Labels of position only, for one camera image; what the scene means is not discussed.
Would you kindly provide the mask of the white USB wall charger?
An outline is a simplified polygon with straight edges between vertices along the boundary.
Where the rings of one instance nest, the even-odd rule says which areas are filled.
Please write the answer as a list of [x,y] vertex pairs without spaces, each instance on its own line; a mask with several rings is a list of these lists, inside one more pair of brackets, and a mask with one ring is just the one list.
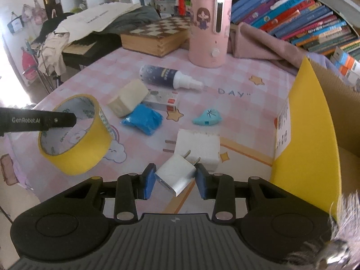
[[157,181],[173,196],[178,197],[195,177],[195,165],[201,160],[188,161],[189,150],[185,155],[174,154],[155,173]]

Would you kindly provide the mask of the yellow packing tape roll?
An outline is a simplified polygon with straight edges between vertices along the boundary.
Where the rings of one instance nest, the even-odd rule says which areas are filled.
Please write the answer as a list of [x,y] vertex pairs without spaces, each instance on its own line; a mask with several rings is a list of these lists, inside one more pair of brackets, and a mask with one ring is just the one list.
[[59,104],[56,112],[76,116],[73,127],[40,132],[40,153],[63,173],[86,173],[107,154],[113,140],[112,128],[97,99],[89,94],[72,96]]

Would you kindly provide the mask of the white foam block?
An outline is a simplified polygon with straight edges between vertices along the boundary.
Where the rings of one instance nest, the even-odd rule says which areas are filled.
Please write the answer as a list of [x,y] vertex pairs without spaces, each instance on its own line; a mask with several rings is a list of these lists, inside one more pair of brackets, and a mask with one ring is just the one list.
[[194,162],[199,157],[200,163],[211,172],[215,172],[220,163],[220,136],[207,132],[179,129],[175,154],[190,154],[187,160]]

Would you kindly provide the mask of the blue crumpled cloth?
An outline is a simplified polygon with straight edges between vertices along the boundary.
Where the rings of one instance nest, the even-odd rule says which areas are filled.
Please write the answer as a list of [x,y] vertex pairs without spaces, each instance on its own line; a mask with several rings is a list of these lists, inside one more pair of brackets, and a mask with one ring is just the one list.
[[145,135],[151,136],[161,126],[163,116],[144,104],[139,104],[122,121],[122,125],[139,129]]

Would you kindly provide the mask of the pink checkered tablecloth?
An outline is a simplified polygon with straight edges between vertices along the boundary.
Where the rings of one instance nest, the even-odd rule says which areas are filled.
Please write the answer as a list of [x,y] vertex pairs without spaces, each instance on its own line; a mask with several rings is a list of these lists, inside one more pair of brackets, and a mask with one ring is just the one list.
[[157,58],[117,49],[64,82],[37,105],[75,122],[3,137],[19,183],[39,202],[86,179],[114,182],[156,165],[137,212],[212,211],[194,176],[269,180],[275,119],[294,76],[265,60],[226,58],[201,68],[186,50]]

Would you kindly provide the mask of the light blue heart clip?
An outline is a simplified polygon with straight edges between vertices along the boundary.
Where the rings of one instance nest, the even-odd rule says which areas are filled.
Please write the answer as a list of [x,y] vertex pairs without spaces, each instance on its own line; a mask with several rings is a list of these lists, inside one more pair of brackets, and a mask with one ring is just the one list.
[[198,126],[214,126],[222,121],[221,114],[214,108],[206,109],[204,112],[192,120],[192,123]]

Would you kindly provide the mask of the small white red box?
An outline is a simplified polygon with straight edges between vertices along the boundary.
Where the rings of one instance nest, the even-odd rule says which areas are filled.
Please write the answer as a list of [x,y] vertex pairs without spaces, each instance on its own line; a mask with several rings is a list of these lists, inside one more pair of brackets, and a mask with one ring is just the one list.
[[175,91],[149,90],[142,104],[163,112],[174,112],[179,106],[179,94]]

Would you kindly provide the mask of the cream sponge block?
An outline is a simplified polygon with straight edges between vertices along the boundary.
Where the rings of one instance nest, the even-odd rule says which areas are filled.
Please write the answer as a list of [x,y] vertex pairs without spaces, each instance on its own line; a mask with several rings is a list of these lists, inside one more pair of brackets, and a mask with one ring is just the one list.
[[140,79],[136,79],[122,87],[107,106],[118,118],[122,118],[132,113],[136,106],[147,97],[148,93],[149,89],[146,85]]

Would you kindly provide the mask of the dark blue spray bottle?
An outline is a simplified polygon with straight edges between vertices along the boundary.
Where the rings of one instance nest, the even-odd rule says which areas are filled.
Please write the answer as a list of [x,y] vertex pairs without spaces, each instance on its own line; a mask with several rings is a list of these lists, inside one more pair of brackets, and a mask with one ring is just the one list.
[[195,80],[193,77],[178,70],[161,66],[144,65],[139,71],[139,76],[146,84],[169,87],[175,90],[185,88],[201,91],[204,88],[204,83]]

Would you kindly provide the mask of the yellow cardboard box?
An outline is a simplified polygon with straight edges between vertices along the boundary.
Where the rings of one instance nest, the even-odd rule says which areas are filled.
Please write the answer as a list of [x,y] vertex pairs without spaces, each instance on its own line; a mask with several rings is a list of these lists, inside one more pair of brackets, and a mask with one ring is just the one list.
[[276,124],[271,183],[336,216],[359,190],[359,93],[304,57]]

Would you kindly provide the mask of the white canvas bag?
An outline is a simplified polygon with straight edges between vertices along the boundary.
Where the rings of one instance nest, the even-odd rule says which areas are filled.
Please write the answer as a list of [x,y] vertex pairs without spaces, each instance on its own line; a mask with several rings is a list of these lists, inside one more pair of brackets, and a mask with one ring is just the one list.
[[92,32],[101,32],[118,17],[141,8],[140,3],[111,2],[89,8],[63,20],[55,33],[68,33],[69,43],[80,40]]

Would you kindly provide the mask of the wooden chess board box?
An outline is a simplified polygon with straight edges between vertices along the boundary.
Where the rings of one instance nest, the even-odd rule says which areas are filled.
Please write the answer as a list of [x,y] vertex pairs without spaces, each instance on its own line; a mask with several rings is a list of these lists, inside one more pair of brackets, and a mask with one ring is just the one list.
[[164,57],[189,40],[190,18],[170,17],[121,34],[122,47],[155,57]]

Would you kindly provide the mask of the pink folded cloth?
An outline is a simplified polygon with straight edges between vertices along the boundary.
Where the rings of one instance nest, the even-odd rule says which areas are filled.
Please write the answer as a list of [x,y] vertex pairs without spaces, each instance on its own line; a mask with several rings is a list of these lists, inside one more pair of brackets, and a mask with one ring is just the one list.
[[305,51],[246,23],[231,26],[229,37],[228,52],[235,58],[268,60],[295,76],[303,58],[307,57],[324,69],[340,75],[338,69],[325,56]]

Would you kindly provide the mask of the pink cylindrical humidifier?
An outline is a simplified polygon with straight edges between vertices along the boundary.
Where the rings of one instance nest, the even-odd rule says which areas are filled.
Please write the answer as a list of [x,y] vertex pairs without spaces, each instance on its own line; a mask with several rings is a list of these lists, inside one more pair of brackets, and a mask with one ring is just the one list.
[[232,0],[191,0],[189,60],[203,68],[225,64]]

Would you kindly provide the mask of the row of leaning books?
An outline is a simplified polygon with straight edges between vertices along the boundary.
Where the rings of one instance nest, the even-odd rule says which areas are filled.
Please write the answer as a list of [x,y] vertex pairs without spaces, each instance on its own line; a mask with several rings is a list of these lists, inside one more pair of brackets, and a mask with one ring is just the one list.
[[359,31],[339,10],[321,0],[235,0],[232,25],[245,23],[326,57],[337,49],[359,59]]

